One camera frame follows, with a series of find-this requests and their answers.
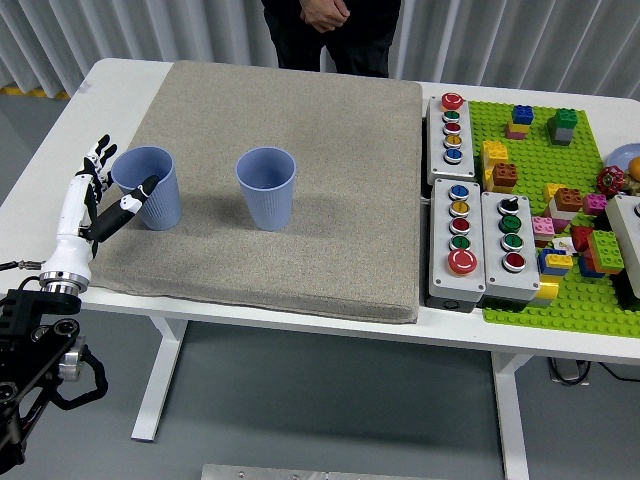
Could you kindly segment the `person's right hand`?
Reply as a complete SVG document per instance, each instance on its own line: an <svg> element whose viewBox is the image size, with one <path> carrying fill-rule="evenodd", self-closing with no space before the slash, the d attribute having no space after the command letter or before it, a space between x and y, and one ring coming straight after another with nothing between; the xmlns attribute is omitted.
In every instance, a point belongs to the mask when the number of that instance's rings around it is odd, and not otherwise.
<svg viewBox="0 0 640 480"><path fill-rule="evenodd" d="M332 3L326 0L300 0L301 19L316 31L325 33L334 29L331 23Z"/></svg>

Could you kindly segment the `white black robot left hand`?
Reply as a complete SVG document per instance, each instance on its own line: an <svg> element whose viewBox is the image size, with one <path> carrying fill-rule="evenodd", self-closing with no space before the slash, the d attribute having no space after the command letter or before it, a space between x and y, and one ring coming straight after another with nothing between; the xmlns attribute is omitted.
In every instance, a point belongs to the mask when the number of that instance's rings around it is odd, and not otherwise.
<svg viewBox="0 0 640 480"><path fill-rule="evenodd" d="M102 213L97 212L103 193L112 185L107 160L117 151L109 135L104 135L84 156L69 183L56 233L56 249L39 276L47 291L74 288L84 292L91 280L90 261L99 243L128 223L142 208L159 183L156 175L142 183Z"/></svg>

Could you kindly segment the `person's left hand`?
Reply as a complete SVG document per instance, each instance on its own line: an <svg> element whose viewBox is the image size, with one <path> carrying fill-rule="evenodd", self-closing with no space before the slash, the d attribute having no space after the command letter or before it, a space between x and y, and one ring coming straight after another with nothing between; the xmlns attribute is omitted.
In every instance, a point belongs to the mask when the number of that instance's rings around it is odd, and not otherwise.
<svg viewBox="0 0 640 480"><path fill-rule="evenodd" d="M326 21L331 29L343 26L349 17L350 10L344 1L333 0L329 2Z"/></svg>

